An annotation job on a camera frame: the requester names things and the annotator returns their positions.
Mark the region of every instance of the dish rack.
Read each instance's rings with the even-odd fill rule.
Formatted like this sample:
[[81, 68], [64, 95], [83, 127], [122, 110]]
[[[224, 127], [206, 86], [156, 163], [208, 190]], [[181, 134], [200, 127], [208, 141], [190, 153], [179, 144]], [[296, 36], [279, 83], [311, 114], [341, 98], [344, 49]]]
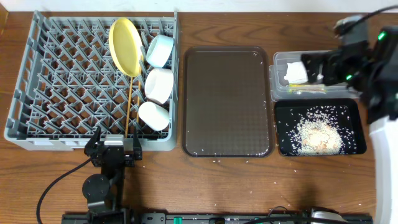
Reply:
[[[34, 12], [7, 117], [4, 137], [27, 150], [68, 151], [82, 148], [101, 127], [101, 137], [124, 134], [131, 77], [115, 66], [109, 51], [109, 28], [117, 17], [51, 17]], [[178, 16], [128, 17], [141, 35], [144, 57], [158, 34], [174, 38], [165, 68], [174, 74], [167, 102], [170, 124], [151, 130], [137, 119], [147, 101], [145, 81], [153, 69], [140, 61], [133, 78], [128, 138], [134, 129], [144, 151], [169, 151], [177, 142], [177, 87], [180, 53]]]

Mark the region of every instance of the green light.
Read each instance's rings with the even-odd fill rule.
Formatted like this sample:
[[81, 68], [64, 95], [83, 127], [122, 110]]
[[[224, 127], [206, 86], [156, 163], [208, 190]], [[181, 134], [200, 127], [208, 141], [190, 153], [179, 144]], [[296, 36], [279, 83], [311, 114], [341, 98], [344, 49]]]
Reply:
[[386, 32], [381, 32], [381, 33], [379, 34], [379, 37], [377, 37], [377, 38], [378, 38], [379, 40], [382, 40], [386, 35], [387, 35]]

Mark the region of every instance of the wooden table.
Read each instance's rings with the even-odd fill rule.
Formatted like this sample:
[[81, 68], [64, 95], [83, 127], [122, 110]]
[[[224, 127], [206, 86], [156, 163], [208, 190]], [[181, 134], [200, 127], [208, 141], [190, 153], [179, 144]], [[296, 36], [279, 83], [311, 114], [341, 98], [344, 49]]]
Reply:
[[[45, 13], [45, 16], [172, 16], [172, 13]], [[349, 14], [337, 13], [181, 13], [182, 53], [193, 46], [256, 45], [269, 56], [278, 51], [327, 50], [337, 46], [332, 27]], [[31, 12], [11, 12], [0, 36], [0, 126], [4, 131], [11, 97], [32, 19]], [[396, 24], [398, 14], [371, 21], [370, 36]], [[179, 73], [179, 93], [183, 90]], [[360, 106], [365, 133], [366, 111]], [[182, 117], [182, 104], [178, 108]], [[374, 152], [357, 156], [283, 157], [275, 150], [264, 159], [203, 159], [177, 147], [145, 152], [127, 169], [124, 204], [140, 212], [267, 213], [283, 205], [291, 210], [321, 206], [343, 213], [375, 214]], [[35, 223], [37, 201], [61, 174], [87, 159], [82, 150], [30, 152], [0, 139], [0, 223]], [[87, 211], [83, 181], [100, 172], [88, 165], [60, 181], [42, 205], [44, 223], [59, 223], [65, 212]]]

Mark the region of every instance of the brown tray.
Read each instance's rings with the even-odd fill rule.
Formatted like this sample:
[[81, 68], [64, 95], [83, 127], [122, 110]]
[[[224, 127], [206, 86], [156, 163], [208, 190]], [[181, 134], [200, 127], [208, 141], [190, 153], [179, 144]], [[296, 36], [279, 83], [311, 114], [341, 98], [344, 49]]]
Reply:
[[267, 55], [259, 47], [185, 53], [182, 147], [195, 157], [264, 157], [274, 148]]

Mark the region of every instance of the black cable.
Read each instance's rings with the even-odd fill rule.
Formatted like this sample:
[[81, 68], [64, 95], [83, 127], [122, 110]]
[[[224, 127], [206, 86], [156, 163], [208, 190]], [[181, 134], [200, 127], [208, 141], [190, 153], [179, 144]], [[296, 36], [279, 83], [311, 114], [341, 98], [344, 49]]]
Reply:
[[285, 209], [286, 211], [289, 211], [289, 209], [287, 209], [287, 208], [285, 208], [285, 207], [279, 205], [279, 206], [276, 206], [276, 207], [274, 207], [273, 209], [271, 209], [271, 211], [268, 213], [267, 218], [270, 217], [271, 214], [272, 214], [272, 212], [273, 212], [275, 209], [277, 209], [277, 208], [283, 208], [283, 209]]
[[245, 224], [258, 224], [258, 223], [266, 223], [266, 222], [315, 222], [322, 224], [347, 224], [348, 222], [337, 221], [337, 220], [329, 220], [325, 218], [312, 218], [312, 217], [267, 217], [267, 218], [259, 218], [257, 220], [253, 220], [247, 222]]
[[37, 207], [36, 207], [36, 218], [37, 218], [37, 223], [39, 224], [43, 224], [42, 219], [40, 218], [40, 207], [42, 206], [42, 202], [43, 199], [45, 197], [45, 195], [49, 192], [49, 190], [60, 180], [62, 180], [64, 177], [66, 177], [67, 175], [75, 172], [76, 170], [82, 168], [83, 166], [85, 166], [87, 163], [89, 163], [92, 160], [92, 157], [87, 159], [84, 163], [76, 166], [75, 168], [73, 168], [72, 170], [62, 174], [60, 177], [58, 177], [57, 179], [55, 179], [43, 192], [42, 196], [39, 199], [39, 202], [37, 202]]
[[346, 27], [345, 29], [343, 29], [339, 35], [340, 35], [340, 36], [345, 35], [345, 34], [347, 34], [351, 29], [353, 29], [355, 26], [357, 26], [358, 24], [360, 24], [360, 23], [362, 23], [362, 22], [368, 20], [370, 17], [373, 17], [373, 16], [375, 16], [375, 15], [377, 15], [377, 14], [380, 14], [380, 13], [382, 13], [382, 12], [384, 12], [384, 11], [388, 11], [388, 10], [391, 10], [391, 9], [398, 9], [398, 5], [389, 6], [389, 7], [384, 7], [384, 8], [382, 8], [382, 9], [379, 9], [379, 10], [377, 10], [377, 11], [374, 11], [374, 12], [371, 12], [371, 13], [367, 14], [366, 16], [364, 16], [364, 17], [358, 19], [356, 22], [354, 22], [353, 24], [351, 24], [351, 25], [349, 25], [348, 27]]

